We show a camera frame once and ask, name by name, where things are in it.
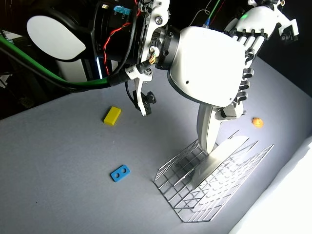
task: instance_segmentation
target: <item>table surface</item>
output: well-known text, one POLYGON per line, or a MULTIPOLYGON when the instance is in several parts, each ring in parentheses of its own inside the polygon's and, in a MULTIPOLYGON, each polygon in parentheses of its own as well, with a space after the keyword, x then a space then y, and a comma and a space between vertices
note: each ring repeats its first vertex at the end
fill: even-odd
POLYGON ((222 124, 218 142, 240 129, 251 142, 260 140, 255 150, 275 148, 212 222, 182 223, 152 182, 197 138, 198 104, 156 71, 144 86, 157 98, 148 117, 119 85, 67 95, 0 122, 0 233, 228 233, 312 129, 312 99, 262 60, 254 67, 247 115, 222 124), (102 122, 111 106, 122 110, 114 127, 102 122), (254 116, 264 128, 252 126, 254 116), (131 172, 115 183, 110 172, 122 164, 131 172))

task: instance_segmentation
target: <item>wire mesh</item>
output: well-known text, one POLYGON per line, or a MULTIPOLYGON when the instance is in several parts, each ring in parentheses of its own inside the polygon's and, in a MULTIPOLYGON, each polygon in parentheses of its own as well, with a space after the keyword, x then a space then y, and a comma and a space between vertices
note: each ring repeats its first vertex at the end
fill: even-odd
POLYGON ((183 222, 211 221, 273 147, 248 156, 256 144, 237 150, 193 188, 193 173, 207 157, 196 140, 159 168, 154 184, 183 222))

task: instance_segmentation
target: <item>robotic hand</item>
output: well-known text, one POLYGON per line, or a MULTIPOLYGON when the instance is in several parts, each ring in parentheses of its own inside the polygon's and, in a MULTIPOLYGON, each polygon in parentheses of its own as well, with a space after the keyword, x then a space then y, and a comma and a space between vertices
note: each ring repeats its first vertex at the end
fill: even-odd
MULTIPOLYGON (((156 101, 151 92, 147 95, 141 92, 143 84, 152 80, 149 67, 155 64, 156 68, 167 70, 172 87, 200 103, 198 139, 201 147, 210 153, 221 123, 245 114, 243 101, 248 97, 248 79, 254 75, 250 65, 264 41, 270 38, 278 23, 281 41, 287 44, 297 40, 297 23, 277 9, 285 4, 283 0, 248 0, 254 8, 241 19, 232 20, 224 33, 201 27, 178 31, 167 25, 169 3, 169 0, 134 0, 132 3, 38 0, 26 17, 27 33, 38 48, 60 62, 91 61, 91 65, 84 65, 87 67, 84 70, 95 79, 94 89, 134 80, 136 90, 132 101, 143 116, 150 114, 150 104, 156 101), (130 38, 128 46, 122 43, 124 38, 130 38), (99 57, 103 58, 105 69, 99 57), (119 61, 120 65, 99 85, 105 75, 102 71, 109 74, 107 59, 119 61), (95 66, 98 70, 88 69, 95 66)), ((1 43, 0 49, 7 52, 1 43)), ((72 82, 67 85, 79 87, 72 82)))

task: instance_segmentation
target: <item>green cable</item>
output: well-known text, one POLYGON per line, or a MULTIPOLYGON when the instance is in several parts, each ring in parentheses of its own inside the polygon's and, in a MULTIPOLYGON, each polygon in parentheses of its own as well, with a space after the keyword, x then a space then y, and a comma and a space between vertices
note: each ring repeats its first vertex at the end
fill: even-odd
POLYGON ((39 64, 38 62, 36 62, 35 60, 33 60, 30 56, 28 56, 26 53, 24 53, 22 50, 20 50, 19 48, 17 48, 15 45, 9 43, 5 38, 0 36, 0 43, 3 44, 5 47, 9 47, 12 50, 14 50, 17 54, 19 54, 20 56, 22 56, 24 59, 26 59, 27 61, 29 61, 31 64, 33 64, 38 70, 44 72, 45 74, 53 77, 54 79, 61 81, 62 83, 67 83, 67 84, 75 84, 75 85, 87 85, 87 86, 93 86, 93 85, 99 85, 99 84, 107 84, 108 81, 106 78, 104 79, 96 79, 96 80, 92 80, 92 81, 85 81, 85 82, 68 82, 65 81, 64 79, 62 79, 61 77, 55 75, 54 73, 52 73, 51 71, 49 71, 48 69, 46 69, 45 67, 43 67, 41 64, 39 64))
POLYGON ((216 2, 216 4, 214 5, 213 10, 211 11, 211 13, 209 14, 209 17, 208 17, 209 20, 210 20, 211 16, 213 15, 213 13, 214 13, 214 11, 215 11, 215 9, 216 9, 216 6, 218 6, 219 2, 220 2, 220 0, 218 0, 218 1, 216 2))

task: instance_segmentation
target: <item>dish rack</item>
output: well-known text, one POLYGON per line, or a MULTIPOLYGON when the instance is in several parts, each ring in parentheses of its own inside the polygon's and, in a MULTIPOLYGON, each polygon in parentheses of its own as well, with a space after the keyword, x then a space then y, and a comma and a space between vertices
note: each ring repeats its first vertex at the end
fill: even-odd
POLYGON ((209 222, 218 215, 274 146, 248 156, 247 153, 256 144, 238 149, 199 186, 193 188, 193 173, 207 157, 196 140, 158 169, 154 184, 183 222, 209 222))

